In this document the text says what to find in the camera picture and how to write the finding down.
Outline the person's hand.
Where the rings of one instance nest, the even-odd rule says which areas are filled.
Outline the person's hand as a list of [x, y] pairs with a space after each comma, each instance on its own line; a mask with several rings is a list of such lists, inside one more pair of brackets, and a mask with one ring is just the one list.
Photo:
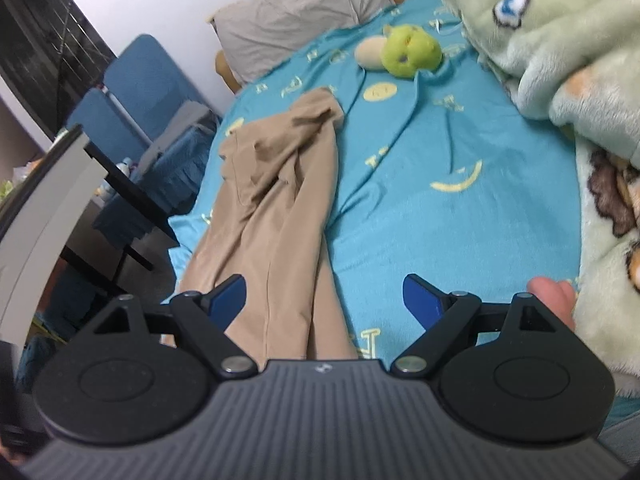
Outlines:
[[573, 311], [576, 292], [570, 282], [536, 276], [527, 283], [527, 291], [536, 296], [570, 330], [575, 329]]

